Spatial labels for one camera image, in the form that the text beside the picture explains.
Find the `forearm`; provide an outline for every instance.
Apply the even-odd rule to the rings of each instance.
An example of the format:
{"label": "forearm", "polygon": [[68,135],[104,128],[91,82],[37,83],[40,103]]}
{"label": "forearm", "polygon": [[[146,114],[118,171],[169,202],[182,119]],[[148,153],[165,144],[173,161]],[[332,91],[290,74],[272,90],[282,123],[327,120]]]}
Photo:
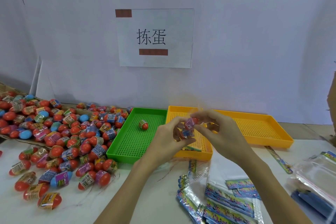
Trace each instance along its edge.
{"label": "forearm", "polygon": [[129,223],[141,191],[152,172],[152,168],[142,159],[134,164],[127,179],[94,224]]}
{"label": "forearm", "polygon": [[241,167],[256,187],[274,224],[311,223],[274,177],[269,166],[254,152]]}

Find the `hand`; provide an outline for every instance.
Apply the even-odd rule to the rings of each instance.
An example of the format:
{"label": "hand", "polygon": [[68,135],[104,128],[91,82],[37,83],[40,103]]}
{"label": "hand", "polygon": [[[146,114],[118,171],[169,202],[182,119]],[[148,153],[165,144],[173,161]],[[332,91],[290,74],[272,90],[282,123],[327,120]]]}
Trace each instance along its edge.
{"label": "hand", "polygon": [[201,125],[195,125],[194,128],[205,136],[225,158],[240,165],[246,160],[247,154],[253,154],[253,150],[242,135],[237,123],[231,117],[214,110],[195,112],[191,117],[198,118],[199,123],[207,123],[207,128]]}
{"label": "hand", "polygon": [[195,138],[180,140],[177,126],[181,126],[181,122],[185,120],[186,118],[175,117],[169,123],[157,128],[152,142],[141,157],[146,160],[145,163],[151,165],[153,171],[169,161],[183,147],[196,141]]}

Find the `person's left arm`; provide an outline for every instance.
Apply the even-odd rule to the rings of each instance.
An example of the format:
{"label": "person's left arm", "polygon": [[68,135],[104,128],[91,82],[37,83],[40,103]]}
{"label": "person's left arm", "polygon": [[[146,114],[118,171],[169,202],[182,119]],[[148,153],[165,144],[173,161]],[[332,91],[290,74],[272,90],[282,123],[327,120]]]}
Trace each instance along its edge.
{"label": "person's left arm", "polygon": [[151,173],[163,163],[169,161],[183,147],[195,142],[194,138],[178,137],[176,126],[185,118],[175,117],[169,123],[157,128],[155,136],[145,154],[134,163],[127,179],[118,192],[99,215],[94,224],[129,223],[137,205],[139,196]]}

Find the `white wall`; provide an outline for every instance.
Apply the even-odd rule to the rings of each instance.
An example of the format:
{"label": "white wall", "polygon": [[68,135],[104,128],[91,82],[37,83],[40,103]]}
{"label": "white wall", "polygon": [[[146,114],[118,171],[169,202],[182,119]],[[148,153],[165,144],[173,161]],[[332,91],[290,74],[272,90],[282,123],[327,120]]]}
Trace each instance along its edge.
{"label": "white wall", "polygon": [[36,61],[22,0],[0,0],[0,82],[29,92]]}
{"label": "white wall", "polygon": [[[25,1],[34,45],[61,101],[201,103],[331,124],[326,96],[336,25],[334,16],[323,18],[335,12],[332,0]],[[114,10],[151,8],[195,9],[191,69],[119,67]],[[325,27],[330,34],[321,33]]]}

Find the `person's left hand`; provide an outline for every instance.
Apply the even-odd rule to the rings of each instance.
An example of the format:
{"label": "person's left hand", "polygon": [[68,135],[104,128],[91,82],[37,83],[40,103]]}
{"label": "person's left hand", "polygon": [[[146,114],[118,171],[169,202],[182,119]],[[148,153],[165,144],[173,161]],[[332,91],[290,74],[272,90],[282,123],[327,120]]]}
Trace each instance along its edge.
{"label": "person's left hand", "polygon": [[141,157],[153,170],[169,161],[183,147],[196,141],[195,138],[180,140],[177,127],[183,126],[181,122],[185,120],[183,117],[175,117],[169,123],[157,128],[152,142]]}

